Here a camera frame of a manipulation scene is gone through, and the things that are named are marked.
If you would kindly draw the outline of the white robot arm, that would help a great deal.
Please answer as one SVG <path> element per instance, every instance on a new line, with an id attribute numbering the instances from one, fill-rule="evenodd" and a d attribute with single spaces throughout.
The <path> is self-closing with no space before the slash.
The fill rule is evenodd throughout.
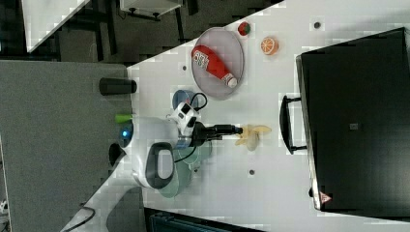
<path id="1" fill-rule="evenodd" d="M 173 178 L 174 165 L 169 164 L 171 173 L 160 175 L 160 153 L 168 152 L 173 162 L 173 152 L 188 147 L 199 147 L 207 141 L 222 140 L 226 135 L 240 134 L 243 129 L 233 125 L 205 127 L 197 117 L 191 119 L 161 119 L 157 117 L 133 116 L 128 124 L 127 140 L 122 147 L 132 163 L 132 175 L 143 188 L 163 189 Z"/>

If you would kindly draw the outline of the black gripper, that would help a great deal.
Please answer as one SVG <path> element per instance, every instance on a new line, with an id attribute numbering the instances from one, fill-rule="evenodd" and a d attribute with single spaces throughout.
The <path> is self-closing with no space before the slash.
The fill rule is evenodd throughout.
<path id="1" fill-rule="evenodd" d="M 242 134 L 243 129 L 233 125 L 214 125 L 205 127 L 202 123 L 196 122 L 191 135 L 191 147 L 201 146 L 203 143 L 212 140 L 222 140 L 225 135 Z"/>

